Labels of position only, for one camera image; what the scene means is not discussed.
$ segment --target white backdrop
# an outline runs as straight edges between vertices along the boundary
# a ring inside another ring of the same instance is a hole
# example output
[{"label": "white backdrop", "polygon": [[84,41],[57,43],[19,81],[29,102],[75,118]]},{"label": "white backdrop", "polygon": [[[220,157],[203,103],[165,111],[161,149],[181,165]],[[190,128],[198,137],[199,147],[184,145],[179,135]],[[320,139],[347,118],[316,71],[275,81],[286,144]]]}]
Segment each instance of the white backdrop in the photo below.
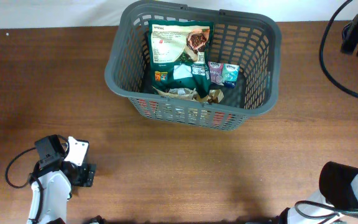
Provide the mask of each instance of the white backdrop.
[{"label": "white backdrop", "polygon": [[[190,7],[264,14],[275,21],[326,21],[344,0],[165,0]],[[0,0],[0,28],[116,26],[135,0]],[[338,15],[358,13],[354,0]]]}]

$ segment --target gray plastic basket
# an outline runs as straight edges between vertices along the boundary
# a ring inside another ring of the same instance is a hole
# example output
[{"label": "gray plastic basket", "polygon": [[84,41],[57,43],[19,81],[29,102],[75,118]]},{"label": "gray plastic basket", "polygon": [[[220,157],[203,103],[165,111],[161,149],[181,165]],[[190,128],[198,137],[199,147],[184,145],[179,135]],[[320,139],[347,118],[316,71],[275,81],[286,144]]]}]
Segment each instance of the gray plastic basket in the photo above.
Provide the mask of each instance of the gray plastic basket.
[{"label": "gray plastic basket", "polygon": [[[235,89],[222,88],[220,104],[151,94],[148,20],[212,21],[208,60],[240,65]],[[270,18],[245,12],[212,11],[187,5],[139,1],[122,13],[104,77],[109,88],[128,97],[147,118],[233,130],[277,101],[281,32]]]}]

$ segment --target purple packet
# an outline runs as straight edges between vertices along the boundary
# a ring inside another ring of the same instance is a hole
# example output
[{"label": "purple packet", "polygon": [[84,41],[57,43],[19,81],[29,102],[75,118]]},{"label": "purple packet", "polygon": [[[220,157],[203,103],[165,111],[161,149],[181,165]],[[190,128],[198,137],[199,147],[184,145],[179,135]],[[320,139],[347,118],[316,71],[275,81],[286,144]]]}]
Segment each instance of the purple packet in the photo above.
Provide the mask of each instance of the purple packet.
[{"label": "purple packet", "polygon": [[211,75],[211,81],[218,85],[223,85],[223,63],[208,62],[209,74]]}]

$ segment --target green package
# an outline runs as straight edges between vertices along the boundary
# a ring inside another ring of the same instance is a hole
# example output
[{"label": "green package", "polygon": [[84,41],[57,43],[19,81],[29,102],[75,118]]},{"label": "green package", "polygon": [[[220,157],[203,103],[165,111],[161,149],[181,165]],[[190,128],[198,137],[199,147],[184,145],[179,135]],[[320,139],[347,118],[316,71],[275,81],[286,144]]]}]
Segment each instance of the green package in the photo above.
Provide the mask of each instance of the green package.
[{"label": "green package", "polygon": [[149,21],[152,85],[161,91],[196,89],[207,96],[211,79],[205,51],[212,36],[212,22]]}]

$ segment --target wooden surface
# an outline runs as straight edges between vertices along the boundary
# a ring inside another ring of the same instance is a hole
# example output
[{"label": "wooden surface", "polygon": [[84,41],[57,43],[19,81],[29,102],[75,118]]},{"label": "wooden surface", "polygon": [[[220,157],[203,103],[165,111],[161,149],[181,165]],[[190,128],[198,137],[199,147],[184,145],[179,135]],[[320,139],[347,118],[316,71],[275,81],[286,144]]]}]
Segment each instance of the wooden surface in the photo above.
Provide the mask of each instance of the wooden surface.
[{"label": "wooden surface", "polygon": [[[345,24],[330,32],[326,65],[358,91],[358,58],[339,53]],[[8,162],[49,134],[87,139],[98,166],[93,187],[68,202],[69,223],[271,217],[314,192],[326,162],[358,167],[358,100],[318,63],[325,25],[279,23],[278,102],[232,132],[146,119],[110,91],[116,27],[0,30],[0,223],[25,223],[32,200],[30,187],[5,183]],[[19,159],[11,180],[22,184],[37,159]]]}]

